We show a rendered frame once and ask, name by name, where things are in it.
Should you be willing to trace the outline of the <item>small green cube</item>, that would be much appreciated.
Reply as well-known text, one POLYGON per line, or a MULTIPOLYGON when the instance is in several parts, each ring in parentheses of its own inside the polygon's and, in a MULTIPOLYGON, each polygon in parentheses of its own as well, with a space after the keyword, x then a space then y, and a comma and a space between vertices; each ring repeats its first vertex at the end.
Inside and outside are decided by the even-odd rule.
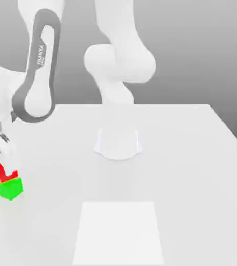
POLYGON ((0 182, 0 197, 12 201, 23 192, 22 179, 20 177, 0 182))

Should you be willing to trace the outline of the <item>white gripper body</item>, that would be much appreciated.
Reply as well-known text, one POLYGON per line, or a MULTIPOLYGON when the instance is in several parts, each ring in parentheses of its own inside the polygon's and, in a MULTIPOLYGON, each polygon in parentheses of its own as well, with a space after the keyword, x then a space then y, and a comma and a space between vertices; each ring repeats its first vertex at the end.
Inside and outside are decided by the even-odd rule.
POLYGON ((0 162, 4 166, 5 169, 17 168, 17 160, 16 160, 16 153, 12 146, 5 142, 0 140, 0 162))

